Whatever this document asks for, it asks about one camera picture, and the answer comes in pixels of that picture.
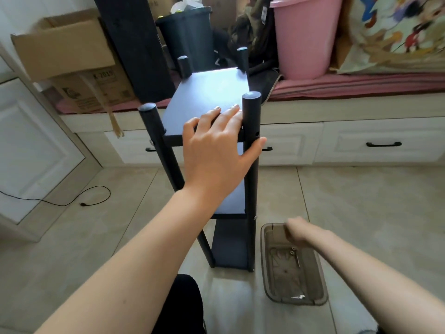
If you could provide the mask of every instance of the tiled floor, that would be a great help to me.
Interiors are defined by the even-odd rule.
[[[37,244],[0,243],[0,334],[36,330],[173,194],[164,171],[157,169],[104,169],[89,185],[108,186],[111,199],[88,208],[71,205]],[[80,201],[103,195],[89,191]],[[266,297],[261,226],[309,214],[311,222],[445,300],[444,201],[445,168],[261,168],[255,273],[210,269],[197,242],[180,272],[197,281],[211,334],[354,334],[375,322],[326,262],[329,303],[324,306],[281,305]],[[204,229],[209,242],[213,228],[210,221]]]

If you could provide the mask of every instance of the black shelf unit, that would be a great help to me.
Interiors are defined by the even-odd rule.
[[[261,94],[250,92],[247,75],[247,50],[239,50],[239,67],[191,73],[186,57],[180,58],[183,80],[175,92],[163,118],[155,104],[139,108],[153,146],[159,155],[174,190],[184,186],[173,146],[182,145],[182,127],[192,117],[221,106],[223,111],[239,103],[243,111],[242,129],[238,136],[238,153],[242,154],[259,138]],[[212,248],[203,231],[199,244],[211,267],[254,270],[258,159],[252,164],[242,183],[220,205]]]

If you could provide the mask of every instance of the black cable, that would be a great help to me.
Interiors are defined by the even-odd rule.
[[[104,188],[106,188],[107,190],[108,190],[108,197],[105,199],[105,200],[103,200],[102,202],[97,202],[97,203],[95,203],[95,204],[90,204],[90,205],[88,205],[88,204],[85,204],[84,202],[81,202],[79,205],[80,206],[94,206],[94,205],[98,205],[98,204],[102,204],[103,202],[106,202],[110,197],[111,197],[111,191],[110,191],[110,189],[108,189],[106,186],[103,186],[103,185],[96,185],[96,186],[93,186],[93,187],[90,187],[90,188],[88,188],[88,189],[86,189],[86,190],[83,190],[81,193],[79,193],[71,202],[69,202],[68,204],[66,204],[66,205],[59,205],[59,204],[55,204],[55,203],[53,203],[53,202],[48,202],[48,201],[46,201],[46,200],[44,200],[44,199],[37,199],[37,198],[19,198],[19,197],[16,197],[16,196],[12,196],[12,195],[8,195],[7,193],[4,193],[2,190],[0,190],[0,193],[2,193],[2,194],[4,194],[5,196],[8,196],[8,197],[11,197],[11,198],[15,198],[15,199],[20,199],[20,200],[38,200],[39,202],[47,202],[48,204],[51,204],[51,205],[56,205],[56,206],[68,206],[68,205],[70,205],[72,202],[74,202],[82,193],[84,193],[84,192],[86,192],[86,191],[88,191],[88,190],[91,190],[91,189],[94,189],[95,187],[104,187]]]

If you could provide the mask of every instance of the white drawer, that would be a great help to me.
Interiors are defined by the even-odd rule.
[[[312,164],[323,131],[323,123],[272,124],[261,126],[267,137],[260,165]]]
[[[107,131],[105,135],[125,164],[161,164],[156,152],[145,151],[147,147],[154,149],[147,130],[129,130],[124,133],[122,138],[117,138],[113,131]],[[178,163],[183,163],[182,146],[174,147],[173,151]]]
[[[325,122],[315,162],[434,162],[444,152],[445,117]]]

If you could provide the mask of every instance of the black drawer handle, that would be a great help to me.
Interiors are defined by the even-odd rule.
[[[394,144],[372,144],[370,142],[366,143],[366,146],[369,146],[370,148],[385,148],[385,147],[400,146],[400,145],[402,145],[402,142],[400,141],[394,142]]]

